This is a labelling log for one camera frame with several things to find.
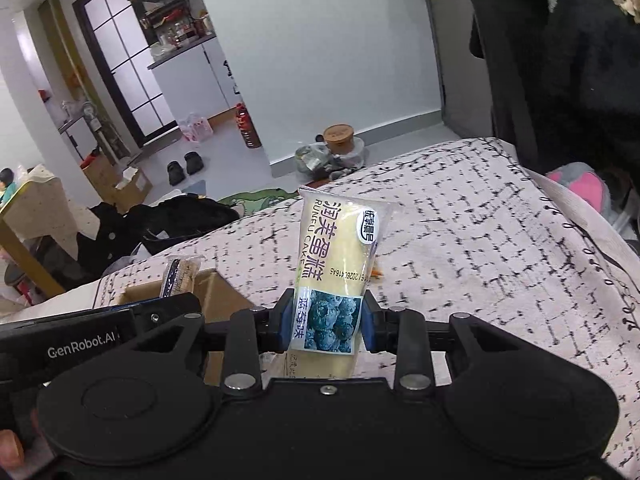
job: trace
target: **black slipper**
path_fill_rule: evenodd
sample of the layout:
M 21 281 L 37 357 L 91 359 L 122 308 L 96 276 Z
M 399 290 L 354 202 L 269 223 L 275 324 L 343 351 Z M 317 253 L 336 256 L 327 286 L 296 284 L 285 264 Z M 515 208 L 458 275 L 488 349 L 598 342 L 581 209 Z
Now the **black slipper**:
M 190 175 L 198 173 L 202 168 L 204 168 L 202 157 L 196 152 L 187 153 L 184 156 L 184 160 L 187 161 L 187 173 Z
M 166 171 L 169 174 L 169 184 L 171 184 L 171 186 L 177 186 L 186 178 L 184 176 L 184 170 L 177 160 L 169 162 Z

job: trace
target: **gray baseboard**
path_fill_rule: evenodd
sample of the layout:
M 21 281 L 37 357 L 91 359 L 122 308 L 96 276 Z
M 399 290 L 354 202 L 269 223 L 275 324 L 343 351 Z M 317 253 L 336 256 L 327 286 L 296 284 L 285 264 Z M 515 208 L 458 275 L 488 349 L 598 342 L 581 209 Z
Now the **gray baseboard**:
M 382 142 L 383 140 L 393 139 L 394 137 L 399 137 L 416 130 L 422 130 L 424 128 L 429 128 L 430 126 L 435 126 L 436 124 L 440 124 L 441 122 L 441 111 L 435 110 L 433 112 L 427 112 L 425 114 L 407 117 L 398 121 L 393 121 L 391 123 L 380 124 L 379 126 L 374 126 L 369 130 L 358 132 L 356 133 L 356 135 L 364 140 L 365 146 L 370 146 L 377 142 Z M 287 173 L 292 173 L 293 171 L 296 171 L 296 163 L 294 161 L 293 155 L 287 158 L 283 158 L 278 162 L 274 162 L 271 165 L 271 174 L 274 178 L 286 175 Z

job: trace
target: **white tile floor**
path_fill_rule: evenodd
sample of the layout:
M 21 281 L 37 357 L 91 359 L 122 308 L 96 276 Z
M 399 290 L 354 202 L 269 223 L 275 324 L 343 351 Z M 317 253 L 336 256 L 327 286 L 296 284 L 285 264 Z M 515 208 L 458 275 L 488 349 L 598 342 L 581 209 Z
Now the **white tile floor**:
M 431 128 L 417 130 L 368 146 L 366 164 L 370 166 L 396 155 L 458 138 L 444 124 L 437 124 Z M 190 144 L 180 139 L 142 160 L 139 167 L 154 184 L 145 203 L 155 202 L 161 196 L 176 189 L 169 186 L 166 167 L 172 160 L 177 160 L 182 167 L 185 167 L 184 155 L 191 151 L 200 154 L 205 168 L 192 176 L 187 176 L 185 181 L 178 184 L 177 189 L 185 189 L 204 180 L 207 196 L 214 200 L 238 192 L 271 187 L 294 191 L 308 182 L 308 178 L 296 173 L 273 178 L 264 149 L 248 149 L 236 128 L 235 121 L 228 121 L 217 127 L 212 139 L 200 145 Z

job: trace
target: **screw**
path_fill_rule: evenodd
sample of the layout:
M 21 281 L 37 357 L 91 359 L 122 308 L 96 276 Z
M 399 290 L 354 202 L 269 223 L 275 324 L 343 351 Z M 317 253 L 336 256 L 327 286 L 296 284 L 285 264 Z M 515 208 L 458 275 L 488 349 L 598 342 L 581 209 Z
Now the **screw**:
M 320 393 L 323 395 L 335 395 L 337 392 L 338 388 L 336 388 L 332 384 L 325 384 L 324 386 L 320 386 Z
M 400 385 L 407 390 L 424 390 L 431 385 L 431 379 L 422 374 L 407 374 L 400 378 Z
M 232 390 L 247 390 L 255 384 L 255 377 L 249 374 L 232 374 L 225 379 L 225 386 Z

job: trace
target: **brown lid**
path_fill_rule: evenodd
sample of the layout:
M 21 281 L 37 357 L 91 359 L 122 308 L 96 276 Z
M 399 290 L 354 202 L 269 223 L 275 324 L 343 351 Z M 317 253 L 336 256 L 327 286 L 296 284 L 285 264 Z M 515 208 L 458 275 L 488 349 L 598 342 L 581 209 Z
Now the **brown lid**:
M 324 142 L 340 144 L 353 137 L 353 128 L 348 124 L 334 124 L 334 126 L 329 126 L 322 136 L 324 137 Z

